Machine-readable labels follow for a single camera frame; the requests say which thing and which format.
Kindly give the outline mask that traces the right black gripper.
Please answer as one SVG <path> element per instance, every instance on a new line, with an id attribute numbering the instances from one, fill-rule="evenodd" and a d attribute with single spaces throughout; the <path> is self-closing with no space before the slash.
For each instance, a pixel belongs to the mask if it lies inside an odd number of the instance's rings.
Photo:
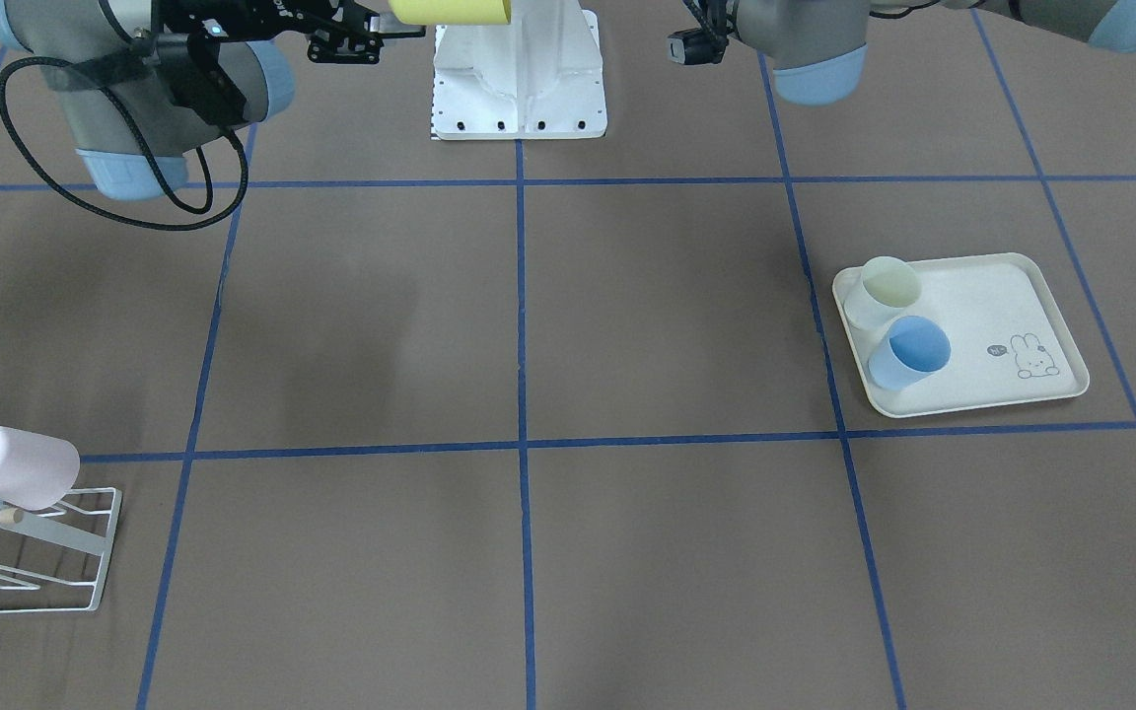
<path id="1" fill-rule="evenodd" d="M 373 10 L 356 1 L 158 1 L 157 9 L 176 35 L 229 41 L 311 35 L 306 55 L 315 64 L 374 66 L 387 45 L 427 35 L 425 26 L 369 31 Z"/>

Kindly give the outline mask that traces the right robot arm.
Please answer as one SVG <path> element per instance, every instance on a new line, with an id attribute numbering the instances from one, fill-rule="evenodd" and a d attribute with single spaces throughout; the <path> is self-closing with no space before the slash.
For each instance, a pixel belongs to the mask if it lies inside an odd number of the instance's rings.
<path id="1" fill-rule="evenodd" d="M 37 60 L 91 179 L 122 201 L 179 187 L 186 153 L 292 103 L 275 37 L 367 66 L 425 32 L 354 1 L 0 1 L 0 44 Z"/>

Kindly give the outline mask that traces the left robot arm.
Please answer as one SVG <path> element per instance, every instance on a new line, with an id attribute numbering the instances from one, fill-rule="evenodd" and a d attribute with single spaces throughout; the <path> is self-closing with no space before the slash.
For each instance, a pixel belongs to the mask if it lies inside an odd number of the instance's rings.
<path id="1" fill-rule="evenodd" d="M 777 95 L 801 107 L 837 103 L 857 90 L 870 12 L 900 14 L 918 1 L 727 1 L 730 35 L 772 60 Z M 944 1 L 1105 52 L 1136 52 L 1136 1 Z"/>

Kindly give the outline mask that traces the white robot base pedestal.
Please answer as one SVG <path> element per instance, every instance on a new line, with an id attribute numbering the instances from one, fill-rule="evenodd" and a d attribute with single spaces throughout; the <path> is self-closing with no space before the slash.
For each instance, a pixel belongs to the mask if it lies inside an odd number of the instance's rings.
<path id="1" fill-rule="evenodd" d="M 437 26 L 431 135 L 445 141 L 605 136 L 596 12 L 513 1 L 506 26 Z"/>

